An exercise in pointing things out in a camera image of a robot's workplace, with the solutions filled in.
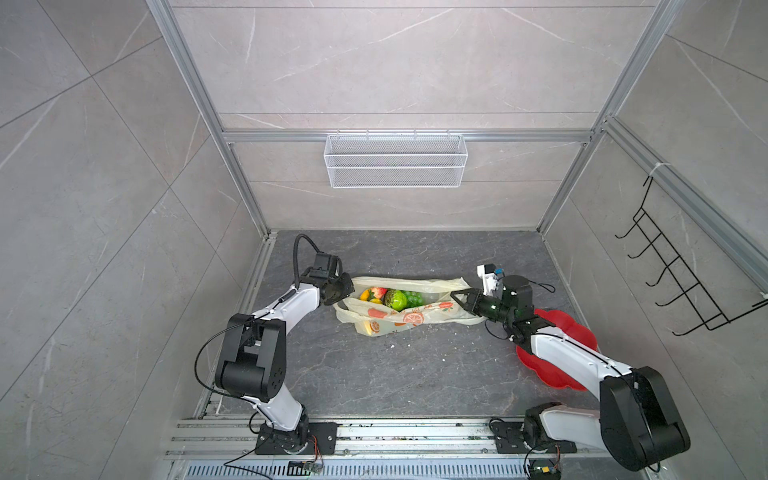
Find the cream plastic shopping bag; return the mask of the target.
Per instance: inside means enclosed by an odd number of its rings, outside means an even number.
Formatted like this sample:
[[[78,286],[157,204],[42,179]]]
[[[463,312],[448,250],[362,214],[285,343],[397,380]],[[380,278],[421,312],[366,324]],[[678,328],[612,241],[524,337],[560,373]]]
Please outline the cream plastic shopping bag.
[[[461,278],[414,280],[361,276],[353,279],[353,293],[334,306],[337,319],[364,336],[379,337],[422,325],[484,321],[455,301],[451,294],[469,287]]]

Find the red flower-shaped plate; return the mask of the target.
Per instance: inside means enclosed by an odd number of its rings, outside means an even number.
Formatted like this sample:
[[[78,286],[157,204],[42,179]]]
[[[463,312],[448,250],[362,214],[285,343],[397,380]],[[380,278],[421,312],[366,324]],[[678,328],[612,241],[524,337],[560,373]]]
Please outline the red flower-shaped plate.
[[[521,346],[516,347],[521,362],[553,388],[568,387],[597,396],[600,380],[596,376],[596,368],[602,362],[585,352],[585,349],[597,352],[598,342],[593,332],[559,310],[536,308],[535,314],[553,323],[567,336],[567,340],[562,340],[560,333],[556,333],[557,338],[539,333],[531,341],[534,353],[528,353]]]

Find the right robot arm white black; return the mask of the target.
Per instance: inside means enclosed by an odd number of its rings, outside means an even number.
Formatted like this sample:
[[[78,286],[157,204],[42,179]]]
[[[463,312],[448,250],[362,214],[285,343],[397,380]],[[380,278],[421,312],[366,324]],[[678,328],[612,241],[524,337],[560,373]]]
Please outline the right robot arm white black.
[[[613,360],[577,340],[533,305],[529,279],[482,272],[483,286],[452,292],[465,311],[500,324],[507,340],[574,380],[598,401],[596,410],[550,402],[527,410],[521,427],[529,452],[571,442],[608,452],[622,467],[660,468],[686,452],[691,437],[662,374]]]

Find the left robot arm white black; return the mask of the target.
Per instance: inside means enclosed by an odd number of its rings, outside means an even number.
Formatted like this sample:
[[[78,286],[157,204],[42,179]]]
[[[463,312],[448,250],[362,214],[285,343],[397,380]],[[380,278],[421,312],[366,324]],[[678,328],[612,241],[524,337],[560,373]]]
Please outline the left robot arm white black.
[[[284,385],[287,335],[305,316],[340,302],[353,291],[351,276],[343,270],[340,258],[318,252],[314,264],[276,300],[253,314],[230,318],[223,333],[215,386],[253,403],[272,429],[300,431],[305,409]]]

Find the green fake grapes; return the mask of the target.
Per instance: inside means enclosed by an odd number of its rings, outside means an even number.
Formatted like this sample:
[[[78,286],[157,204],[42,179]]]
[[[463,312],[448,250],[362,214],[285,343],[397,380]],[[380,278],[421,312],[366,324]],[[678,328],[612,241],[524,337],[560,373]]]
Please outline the green fake grapes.
[[[424,298],[420,292],[415,291],[404,291],[404,294],[407,299],[407,307],[408,308],[417,308],[421,307],[425,304]]]

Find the green fake custard apple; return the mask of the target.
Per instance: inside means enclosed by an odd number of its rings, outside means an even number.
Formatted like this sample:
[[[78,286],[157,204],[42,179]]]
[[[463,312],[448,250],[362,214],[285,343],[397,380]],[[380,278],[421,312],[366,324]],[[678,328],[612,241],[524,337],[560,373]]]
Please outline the green fake custard apple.
[[[407,307],[407,299],[402,290],[390,289],[383,301],[383,304],[390,309],[401,312]]]

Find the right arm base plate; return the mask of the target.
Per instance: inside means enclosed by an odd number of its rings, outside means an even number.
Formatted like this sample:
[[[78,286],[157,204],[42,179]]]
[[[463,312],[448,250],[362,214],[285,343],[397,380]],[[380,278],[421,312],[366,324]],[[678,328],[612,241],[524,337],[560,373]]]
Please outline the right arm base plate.
[[[575,443],[549,438],[543,429],[530,419],[507,421],[492,418],[488,422],[488,427],[499,454],[574,454],[577,452]]]

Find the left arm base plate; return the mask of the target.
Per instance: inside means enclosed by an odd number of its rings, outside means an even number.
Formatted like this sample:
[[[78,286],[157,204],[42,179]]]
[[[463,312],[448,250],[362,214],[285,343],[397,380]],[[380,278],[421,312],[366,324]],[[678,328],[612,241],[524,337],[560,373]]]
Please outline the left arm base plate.
[[[335,452],[339,425],[333,422],[300,423],[296,430],[281,431],[262,423],[256,455],[331,455]]]

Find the aluminium mounting rail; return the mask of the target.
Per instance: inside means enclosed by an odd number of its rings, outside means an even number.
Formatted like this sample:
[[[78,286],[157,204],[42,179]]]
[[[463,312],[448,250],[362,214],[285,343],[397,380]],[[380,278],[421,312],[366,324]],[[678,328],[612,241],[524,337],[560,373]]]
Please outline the aluminium mounting rail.
[[[313,437],[325,462],[385,458],[521,458],[528,452],[521,417],[314,419]],[[163,460],[311,460],[314,444],[286,453],[257,434],[245,416],[180,420],[161,441]]]

